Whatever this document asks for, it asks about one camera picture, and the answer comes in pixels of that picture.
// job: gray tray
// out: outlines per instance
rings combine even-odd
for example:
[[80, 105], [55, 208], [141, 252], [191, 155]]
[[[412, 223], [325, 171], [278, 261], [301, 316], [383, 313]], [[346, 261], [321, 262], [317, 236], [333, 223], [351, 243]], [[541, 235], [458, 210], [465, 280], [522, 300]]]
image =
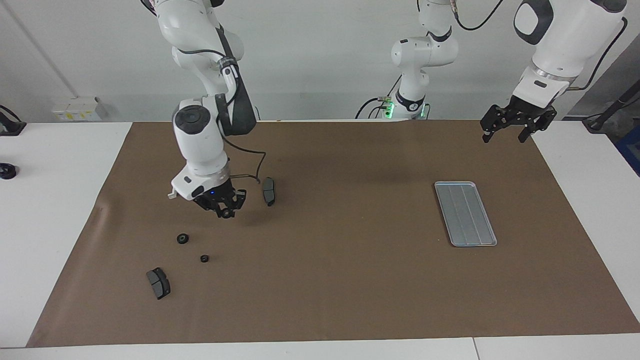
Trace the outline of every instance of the gray tray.
[[449, 239], [454, 246], [498, 244], [476, 184], [471, 181], [439, 181], [435, 188]]

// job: white junction box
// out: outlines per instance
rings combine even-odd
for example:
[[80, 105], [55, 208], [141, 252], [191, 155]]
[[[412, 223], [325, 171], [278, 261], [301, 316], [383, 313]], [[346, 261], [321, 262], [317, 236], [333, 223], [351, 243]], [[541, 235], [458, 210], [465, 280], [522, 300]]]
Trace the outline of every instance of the white junction box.
[[58, 99], [51, 109], [59, 121], [104, 121], [107, 112], [95, 97]]

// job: white table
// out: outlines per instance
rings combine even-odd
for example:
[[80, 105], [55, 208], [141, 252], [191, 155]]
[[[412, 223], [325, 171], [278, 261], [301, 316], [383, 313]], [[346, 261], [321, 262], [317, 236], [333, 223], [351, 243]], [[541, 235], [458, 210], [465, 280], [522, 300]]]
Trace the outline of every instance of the white table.
[[[131, 124], [30, 124], [0, 138], [0, 347], [23, 347]], [[604, 135], [555, 122], [534, 140], [636, 317], [640, 178]], [[0, 359], [640, 359], [640, 334], [4, 349]]]

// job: brown table surface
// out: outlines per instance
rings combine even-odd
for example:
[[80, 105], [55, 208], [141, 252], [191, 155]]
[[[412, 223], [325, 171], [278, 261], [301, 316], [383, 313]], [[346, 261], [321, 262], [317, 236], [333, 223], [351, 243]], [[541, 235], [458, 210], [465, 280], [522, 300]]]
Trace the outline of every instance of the brown table surface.
[[[477, 122], [261, 123], [231, 140], [269, 152], [276, 204], [237, 179], [248, 200], [220, 220], [166, 198], [184, 166], [171, 124], [134, 124], [28, 346], [640, 332], [517, 134], [484, 144]], [[259, 160], [228, 155], [234, 173]], [[478, 186], [498, 246], [449, 243], [433, 184], [457, 180]], [[162, 300], [145, 276], [157, 266], [172, 287]]]

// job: white robotic arm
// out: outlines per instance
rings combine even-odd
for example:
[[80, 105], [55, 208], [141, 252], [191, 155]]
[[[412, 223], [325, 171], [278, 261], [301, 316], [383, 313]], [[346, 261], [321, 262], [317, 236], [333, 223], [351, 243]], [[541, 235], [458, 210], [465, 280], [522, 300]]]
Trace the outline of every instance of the white robotic arm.
[[536, 46], [536, 52], [509, 105], [493, 105], [483, 117], [484, 141], [510, 125], [525, 126], [518, 137], [521, 142], [546, 130], [557, 115], [551, 104], [611, 38], [626, 5], [627, 0], [522, 1], [514, 27], [522, 40]]
[[232, 186], [223, 136], [244, 135], [256, 123], [237, 65], [244, 54], [242, 41], [215, 16], [214, 7], [223, 1], [143, 2], [157, 15], [164, 38], [173, 45], [176, 64], [193, 72], [208, 94], [183, 100], [173, 114], [173, 130], [187, 163], [173, 179], [169, 197], [179, 194], [218, 217], [234, 217], [246, 191]]
[[429, 75], [423, 68], [448, 65], [458, 57], [449, 0], [420, 0], [419, 4], [419, 20], [427, 35], [400, 40], [392, 49], [392, 60], [402, 70], [388, 116], [395, 119], [414, 118], [422, 109], [429, 85]]

